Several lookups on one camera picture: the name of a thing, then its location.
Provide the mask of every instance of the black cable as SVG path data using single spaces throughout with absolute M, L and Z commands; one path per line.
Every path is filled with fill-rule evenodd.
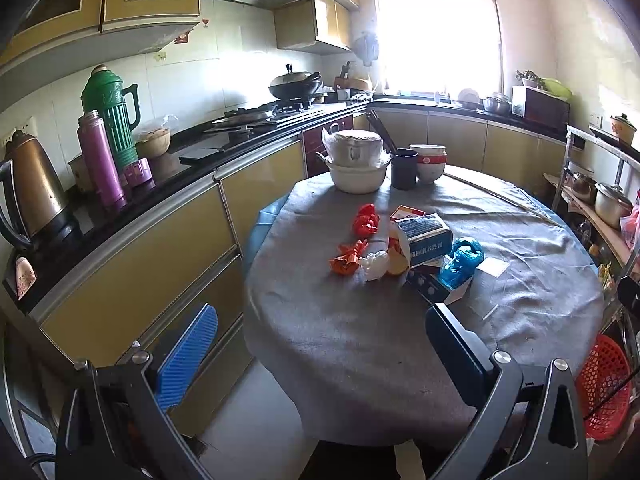
M 583 420 L 587 420 L 588 418 L 591 418 L 591 415 L 593 415 L 602 406 L 604 406 L 607 402 L 609 402 L 613 398 L 613 396 L 625 386 L 625 384 L 627 384 L 631 379 L 633 379 L 638 374 L 638 372 L 640 372 L 640 365 L 637 366 L 636 369 L 633 372 L 631 372 L 624 381 L 622 381 L 618 386 L 616 386 L 610 394 L 608 394 L 604 399 L 602 399 L 598 404 L 596 404 L 596 407 L 593 408 L 589 412 L 589 415 L 585 416 Z
M 55 462 L 56 456 L 50 453 L 34 453 L 27 457 L 27 463 L 29 467 L 34 467 L 40 462 Z

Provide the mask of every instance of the ribbed blue pad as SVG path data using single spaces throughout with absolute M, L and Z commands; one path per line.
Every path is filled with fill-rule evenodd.
M 208 304 L 158 370 L 156 401 L 163 412 L 180 403 L 217 331 L 218 314 Z

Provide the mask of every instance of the purple bottle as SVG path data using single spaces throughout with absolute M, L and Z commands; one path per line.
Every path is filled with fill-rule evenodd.
M 104 121 L 96 110 L 91 110 L 78 119 L 78 125 L 78 140 L 84 163 L 100 195 L 102 205 L 109 207 L 119 200 L 124 200 L 124 192 L 104 130 Z

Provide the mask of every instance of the microwave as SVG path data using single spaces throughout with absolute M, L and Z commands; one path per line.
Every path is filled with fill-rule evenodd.
M 564 133 L 569 103 L 529 86 L 514 86 L 511 113 Z

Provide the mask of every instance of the green thermos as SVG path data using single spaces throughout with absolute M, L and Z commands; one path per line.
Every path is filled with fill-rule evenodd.
M 136 109 L 136 120 L 131 124 L 124 101 L 125 94 L 131 94 Z M 122 88 L 119 76 L 105 65 L 98 65 L 91 71 L 91 77 L 86 82 L 80 99 L 84 113 L 97 110 L 104 121 L 113 161 L 118 173 L 122 173 L 124 168 L 138 160 L 138 153 L 131 139 L 131 131 L 140 123 L 138 85 Z

